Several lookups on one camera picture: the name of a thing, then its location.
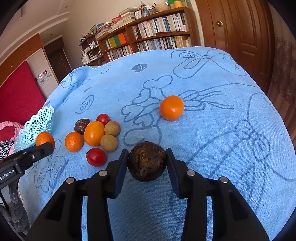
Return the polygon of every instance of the orange fruit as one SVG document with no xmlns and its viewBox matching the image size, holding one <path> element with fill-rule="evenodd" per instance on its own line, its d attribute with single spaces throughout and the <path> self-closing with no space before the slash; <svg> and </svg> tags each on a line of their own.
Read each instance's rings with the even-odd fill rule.
<svg viewBox="0 0 296 241">
<path fill-rule="evenodd" d="M 159 106 L 159 112 L 168 121 L 178 119 L 184 111 L 184 103 L 179 96 L 166 97 Z"/>
<path fill-rule="evenodd" d="M 89 146 L 101 145 L 101 138 L 105 134 L 104 128 L 104 124 L 97 120 L 89 123 L 84 131 L 85 143 Z"/>
<path fill-rule="evenodd" d="M 36 138 L 36 146 L 40 146 L 46 142 L 51 143 L 54 147 L 54 138 L 53 138 L 52 134 L 50 134 L 47 131 L 43 131 L 43 132 L 39 133 L 39 135 Z"/>
<path fill-rule="evenodd" d="M 65 138 L 65 147 L 70 152 L 77 152 L 83 146 L 84 140 L 83 136 L 78 132 L 70 132 Z"/>
</svg>

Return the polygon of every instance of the dark brown round vegetable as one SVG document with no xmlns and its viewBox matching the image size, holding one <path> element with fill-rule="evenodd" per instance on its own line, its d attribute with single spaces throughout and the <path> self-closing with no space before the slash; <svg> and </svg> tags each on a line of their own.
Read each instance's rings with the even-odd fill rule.
<svg viewBox="0 0 296 241">
<path fill-rule="evenodd" d="M 75 131 L 75 132 L 78 132 L 78 133 L 81 134 L 81 135 L 83 135 L 86 126 L 87 126 L 90 122 L 91 122 L 91 121 L 90 121 L 89 119 L 81 119 L 81 120 L 78 120 L 78 121 L 75 123 L 74 131 Z"/>
<path fill-rule="evenodd" d="M 128 155 L 128 169 L 134 179 L 140 182 L 153 181 L 166 168 L 165 150 L 152 142 L 142 142 L 134 146 Z"/>
</svg>

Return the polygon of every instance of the door knob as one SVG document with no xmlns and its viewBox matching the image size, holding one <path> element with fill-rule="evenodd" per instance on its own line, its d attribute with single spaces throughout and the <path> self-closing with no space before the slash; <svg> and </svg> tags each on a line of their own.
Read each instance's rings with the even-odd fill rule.
<svg viewBox="0 0 296 241">
<path fill-rule="evenodd" d="M 218 21 L 216 22 L 216 24 L 217 24 L 218 27 L 222 27 L 222 26 L 223 26 L 223 22 L 220 21 L 220 20 L 218 20 Z"/>
</svg>

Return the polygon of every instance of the blue blanket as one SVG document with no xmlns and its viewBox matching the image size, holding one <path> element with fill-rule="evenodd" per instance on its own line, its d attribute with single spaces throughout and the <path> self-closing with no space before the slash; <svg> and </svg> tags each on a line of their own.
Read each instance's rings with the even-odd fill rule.
<svg viewBox="0 0 296 241">
<path fill-rule="evenodd" d="M 170 95 L 184 101 L 183 115 L 160 117 L 160 102 Z M 246 71 L 221 50 L 188 47 L 135 53 L 94 68 L 73 70 L 48 98 L 53 106 L 56 148 L 20 179 L 19 192 L 31 224 L 67 177 L 84 179 L 141 141 L 151 141 L 204 177 L 228 177 L 247 200 L 270 239 L 296 206 L 296 158 L 284 123 Z M 78 119 L 107 113 L 121 125 L 119 146 L 107 163 L 90 166 L 84 144 L 67 151 L 66 135 Z M 172 192 L 167 171 L 148 183 L 127 171 L 123 189 L 108 200 L 114 240 L 180 240 L 186 200 Z M 82 216 L 87 240 L 86 198 Z M 212 236 L 208 199 L 207 239 Z"/>
</svg>

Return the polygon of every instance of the red headboard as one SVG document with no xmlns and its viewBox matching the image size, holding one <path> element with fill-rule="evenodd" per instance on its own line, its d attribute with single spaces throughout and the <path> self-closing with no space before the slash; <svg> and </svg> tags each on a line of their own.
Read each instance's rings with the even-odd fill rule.
<svg viewBox="0 0 296 241">
<path fill-rule="evenodd" d="M 15 121 L 24 125 L 44 103 L 45 98 L 25 61 L 0 87 L 0 122 Z"/>
</svg>

